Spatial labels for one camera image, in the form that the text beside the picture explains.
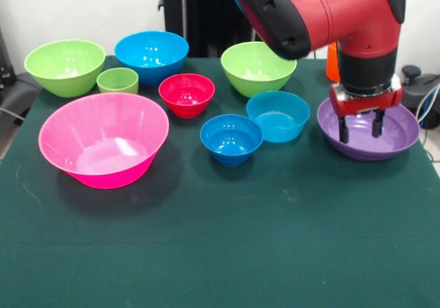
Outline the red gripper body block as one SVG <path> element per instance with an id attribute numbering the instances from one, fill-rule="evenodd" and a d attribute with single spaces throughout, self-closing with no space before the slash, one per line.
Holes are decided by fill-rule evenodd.
<path id="1" fill-rule="evenodd" d="M 389 89 L 376 96 L 354 96 L 347 94 L 341 87 L 330 88 L 330 101 L 339 118 L 354 116 L 365 111 L 385 111 L 397 106 L 403 97 L 403 89 Z"/>

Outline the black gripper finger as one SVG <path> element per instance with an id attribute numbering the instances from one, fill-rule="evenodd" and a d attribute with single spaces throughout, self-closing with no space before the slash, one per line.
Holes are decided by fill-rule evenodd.
<path id="1" fill-rule="evenodd" d="M 345 117 L 338 118 L 338 126 L 339 126 L 339 141 L 343 144 L 348 144 L 349 143 L 349 130 L 347 127 Z"/>
<path id="2" fill-rule="evenodd" d="M 375 110 L 375 117 L 372 123 L 372 136 L 378 138 L 382 135 L 382 124 L 385 111 L 381 109 Z"/>

